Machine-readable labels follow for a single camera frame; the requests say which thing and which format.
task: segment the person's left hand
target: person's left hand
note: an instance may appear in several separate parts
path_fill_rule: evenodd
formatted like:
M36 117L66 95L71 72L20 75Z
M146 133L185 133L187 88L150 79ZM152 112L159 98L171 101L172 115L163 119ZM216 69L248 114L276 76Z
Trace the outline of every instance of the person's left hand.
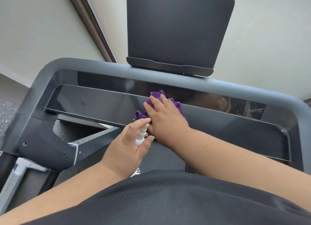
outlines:
M130 177L137 170L154 140L153 136L148 136L139 147L135 144L138 130L149 122L150 118L146 118L127 125L104 154L101 162L121 180Z

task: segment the black shirt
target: black shirt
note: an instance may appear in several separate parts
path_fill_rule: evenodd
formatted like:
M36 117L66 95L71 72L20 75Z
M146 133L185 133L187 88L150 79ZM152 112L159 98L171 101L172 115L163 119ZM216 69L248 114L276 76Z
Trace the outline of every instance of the black shirt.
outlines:
M311 224L311 214L251 187L183 171L154 170L26 224L304 225Z

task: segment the person's right arm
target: person's right arm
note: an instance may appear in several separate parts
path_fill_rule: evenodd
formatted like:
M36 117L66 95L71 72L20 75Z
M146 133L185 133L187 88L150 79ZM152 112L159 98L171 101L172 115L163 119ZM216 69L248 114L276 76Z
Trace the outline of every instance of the person's right arm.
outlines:
M149 127L157 141L170 148L199 174L281 196L311 212L311 176L287 165L191 129L173 102L150 97Z

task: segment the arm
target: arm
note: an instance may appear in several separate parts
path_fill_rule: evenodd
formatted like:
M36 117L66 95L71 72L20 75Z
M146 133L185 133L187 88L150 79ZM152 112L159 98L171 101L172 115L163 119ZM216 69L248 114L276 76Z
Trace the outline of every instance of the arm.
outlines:
M287 165L191 129L172 102L150 97L150 132L198 173L288 199L311 211L311 176Z
M18 225L73 207L102 191L129 178L139 167L154 137L149 136L137 147L138 129L150 122L140 119L129 124L112 141L103 159L62 184L33 198L0 217L0 224Z

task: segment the hand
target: hand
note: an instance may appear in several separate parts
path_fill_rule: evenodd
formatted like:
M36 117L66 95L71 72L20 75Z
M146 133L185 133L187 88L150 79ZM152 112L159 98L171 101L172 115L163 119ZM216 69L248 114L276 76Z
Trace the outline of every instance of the hand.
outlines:
M137 170L154 140L153 136L149 136L139 147L135 144L138 130L149 122L150 118L146 118L127 125L104 154L101 162L121 180L130 177Z
M152 120L152 125L149 125L148 131L156 137L158 142L172 149L177 140L188 133L191 128L174 103L163 94L161 94L161 98L163 103L150 96L154 109L147 102L144 102L144 107Z

